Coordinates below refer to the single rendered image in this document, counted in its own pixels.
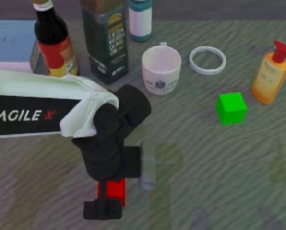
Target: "olive oil carton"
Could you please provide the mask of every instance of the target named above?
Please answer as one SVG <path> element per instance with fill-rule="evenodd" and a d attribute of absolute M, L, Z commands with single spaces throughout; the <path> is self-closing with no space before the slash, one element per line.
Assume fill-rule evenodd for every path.
<path fill-rule="evenodd" d="M 124 0 L 80 0 L 91 72 L 105 84 L 128 73 Z"/>

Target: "bottle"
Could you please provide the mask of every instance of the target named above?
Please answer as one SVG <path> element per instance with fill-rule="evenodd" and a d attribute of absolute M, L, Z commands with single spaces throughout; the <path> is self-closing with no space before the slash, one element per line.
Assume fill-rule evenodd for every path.
<path fill-rule="evenodd" d="M 286 45 L 274 41 L 276 50 L 264 56 L 252 86 L 253 96 L 263 104 L 271 104 L 286 77 Z"/>
<path fill-rule="evenodd" d="M 50 76 L 77 75 L 78 66 L 66 23 L 56 15 L 51 0 L 32 0 L 37 20 L 34 33 Z"/>
<path fill-rule="evenodd" d="M 129 35 L 145 42 L 152 35 L 152 0 L 128 0 Z"/>
<path fill-rule="evenodd" d="M 105 84 L 128 73 L 124 0 L 80 0 L 91 72 Z"/>

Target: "white ring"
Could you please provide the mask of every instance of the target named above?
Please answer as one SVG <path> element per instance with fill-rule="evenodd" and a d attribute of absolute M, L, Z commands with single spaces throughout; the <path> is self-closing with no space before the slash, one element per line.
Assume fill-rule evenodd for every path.
<path fill-rule="evenodd" d="M 214 53 L 217 56 L 219 56 L 222 60 L 222 64 L 218 68 L 215 68 L 215 69 L 204 69 L 196 65 L 195 62 L 193 61 L 194 55 L 196 55 L 197 53 L 205 52 L 205 51 Z M 200 73 L 202 75 L 215 75 L 224 70 L 227 60 L 226 60 L 224 53 L 221 50 L 211 47 L 211 46 L 199 46 L 191 51 L 189 55 L 189 62 L 190 62 L 190 67 L 193 71 Z"/>

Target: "white mug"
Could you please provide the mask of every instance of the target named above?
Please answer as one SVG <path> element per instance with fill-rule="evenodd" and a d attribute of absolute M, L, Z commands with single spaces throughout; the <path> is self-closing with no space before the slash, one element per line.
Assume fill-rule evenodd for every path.
<path fill-rule="evenodd" d="M 142 55 L 142 75 L 145 87 L 154 95 L 171 93 L 178 82 L 181 56 L 166 42 L 146 50 Z"/>

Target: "red block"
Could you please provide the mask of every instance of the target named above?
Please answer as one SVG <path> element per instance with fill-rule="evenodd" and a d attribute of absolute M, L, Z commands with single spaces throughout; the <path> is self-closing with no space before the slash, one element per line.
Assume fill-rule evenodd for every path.
<path fill-rule="evenodd" d="M 97 182 L 97 198 L 99 198 L 100 186 Z M 106 199 L 118 199 L 121 201 L 123 207 L 125 206 L 126 200 L 126 180 L 121 179 L 119 182 L 107 181 L 107 192 Z"/>

